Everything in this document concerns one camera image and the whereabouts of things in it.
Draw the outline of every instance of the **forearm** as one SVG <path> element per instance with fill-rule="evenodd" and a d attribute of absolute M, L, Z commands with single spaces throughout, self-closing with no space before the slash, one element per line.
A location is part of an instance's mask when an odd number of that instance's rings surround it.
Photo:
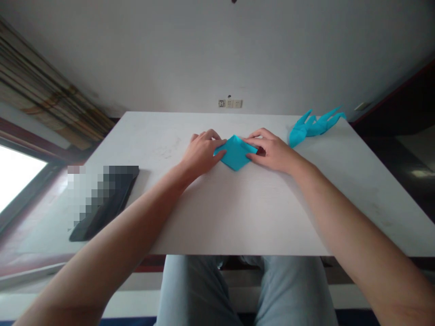
<path fill-rule="evenodd" d="M 33 306 L 102 312 L 149 252 L 176 201 L 192 181 L 181 165 L 171 169 L 80 250 Z"/>
<path fill-rule="evenodd" d="M 314 165 L 298 163 L 294 169 L 326 245 L 374 311 L 435 311 L 433 287 L 396 245 Z"/>

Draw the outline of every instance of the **blue origami paper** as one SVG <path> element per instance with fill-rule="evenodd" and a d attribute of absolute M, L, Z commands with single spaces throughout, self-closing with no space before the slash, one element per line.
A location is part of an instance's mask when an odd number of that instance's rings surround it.
<path fill-rule="evenodd" d="M 312 115 L 307 122 L 305 121 L 307 120 L 308 116 L 311 114 L 313 110 L 309 110 L 307 113 L 305 113 L 298 120 L 298 122 L 296 122 L 295 126 L 290 132 L 290 137 L 289 137 L 290 147 L 294 148 L 296 145 L 302 143 L 302 141 L 306 137 L 314 137 L 317 135 L 324 134 L 330 128 L 332 128 L 340 118 L 346 119 L 346 115 L 343 112 L 334 115 L 339 108 L 340 107 L 335 108 L 334 110 L 321 116 L 319 120 L 317 120 L 315 115 Z"/>
<path fill-rule="evenodd" d="M 214 150 L 214 155 L 224 149 L 227 151 L 227 153 L 223 156 L 221 161 L 234 171 L 240 170 L 245 166 L 245 164 L 250 162 L 250 159 L 246 157 L 246 154 L 257 153 L 257 149 L 255 147 L 245 143 L 236 135 L 233 135 L 221 147 L 216 148 Z"/>

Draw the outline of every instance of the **hand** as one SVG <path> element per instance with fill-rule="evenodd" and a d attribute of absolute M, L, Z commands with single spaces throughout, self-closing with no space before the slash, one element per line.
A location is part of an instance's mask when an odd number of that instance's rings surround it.
<path fill-rule="evenodd" d="M 222 140 L 213 129 L 203 131 L 199 135 L 193 134 L 181 164 L 192 174 L 192 177 L 197 178 L 210 171 L 223 158 L 226 150 L 221 150 L 215 156 L 213 153 L 217 147 L 226 142 L 227 140 Z"/>
<path fill-rule="evenodd" d="M 248 138 L 244 138 L 243 141 L 250 145 L 263 148 L 266 152 L 264 156 L 249 153 L 246 157 L 272 170 L 292 174 L 293 167 L 299 165 L 299 163 L 308 163 L 305 158 L 291 149 L 281 138 L 275 136 L 265 128 L 254 131 Z"/>

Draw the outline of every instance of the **wrist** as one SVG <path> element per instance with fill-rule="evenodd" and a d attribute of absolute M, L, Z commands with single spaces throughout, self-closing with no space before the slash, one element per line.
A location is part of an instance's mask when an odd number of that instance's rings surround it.
<path fill-rule="evenodd" d="M 183 161 L 175 165 L 171 169 L 171 171 L 176 174 L 176 178 L 180 181 L 182 185 L 185 185 L 186 188 L 198 177 L 194 174 L 192 169 Z"/>
<path fill-rule="evenodd" d="M 312 164 L 307 159 L 303 158 L 302 156 L 298 155 L 298 157 L 292 157 L 289 159 L 289 164 L 286 168 L 286 173 L 291 176 L 297 176 L 301 174 L 310 173 L 314 170 L 316 170 L 317 167 Z"/>

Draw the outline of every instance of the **light blue jeans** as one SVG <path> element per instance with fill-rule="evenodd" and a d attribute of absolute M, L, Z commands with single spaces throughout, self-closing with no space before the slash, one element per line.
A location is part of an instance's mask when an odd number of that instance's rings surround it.
<path fill-rule="evenodd" d="M 319 257 L 245 256 L 263 271 L 254 325 L 337 326 Z M 217 266 L 221 256 L 166 256 L 157 326 L 242 326 Z"/>

